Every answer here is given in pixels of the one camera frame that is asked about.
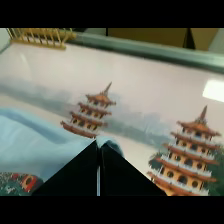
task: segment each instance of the brown box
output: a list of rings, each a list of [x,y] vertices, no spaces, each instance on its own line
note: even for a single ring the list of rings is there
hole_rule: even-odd
[[[108,36],[208,50],[219,28],[108,28]]]

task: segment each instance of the blue cloth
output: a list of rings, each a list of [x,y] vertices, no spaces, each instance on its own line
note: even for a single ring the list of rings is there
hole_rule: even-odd
[[[0,172],[29,173],[48,180],[94,140],[17,109],[0,109]],[[114,139],[99,136],[123,156]]]

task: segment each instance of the orange pagoda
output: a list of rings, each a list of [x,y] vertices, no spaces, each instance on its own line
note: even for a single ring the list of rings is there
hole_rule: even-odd
[[[206,111],[207,106],[194,122],[177,122],[182,130],[171,132],[175,144],[164,144],[168,154],[155,158],[161,168],[156,170],[151,166],[147,173],[168,196],[207,196],[204,183],[216,182],[207,170],[207,164],[218,165],[212,152],[219,150],[220,146],[211,140],[221,135],[207,126]]]
[[[107,126],[102,118],[111,115],[106,108],[116,105],[115,102],[108,98],[108,91],[112,83],[97,95],[86,95],[87,103],[79,102],[79,112],[71,112],[72,119],[69,122],[61,122],[61,125],[67,131],[74,134],[82,135],[88,138],[95,138],[98,134],[99,127]]]

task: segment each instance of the landscape print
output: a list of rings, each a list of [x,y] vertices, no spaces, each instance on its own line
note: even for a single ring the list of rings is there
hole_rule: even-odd
[[[168,189],[167,195],[224,195],[224,103],[203,96],[208,81],[224,82],[222,76],[77,46],[68,46],[63,56],[14,48],[17,54],[12,48],[0,57],[2,105],[7,95],[7,105],[13,99],[11,106],[16,101],[25,110],[42,108],[57,114],[51,121],[61,126],[71,111],[79,112],[79,102],[88,103],[86,95],[100,94],[111,83],[107,96],[116,105],[107,108],[111,114],[102,118],[107,126],[99,135],[114,139],[126,160]],[[7,57],[16,57],[14,67],[3,63]]]

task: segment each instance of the yellow wooden object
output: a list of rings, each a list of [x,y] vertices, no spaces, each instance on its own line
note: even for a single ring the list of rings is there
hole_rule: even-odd
[[[76,34],[59,28],[7,28],[11,43],[22,43],[39,47],[64,50],[67,40],[75,39]]]

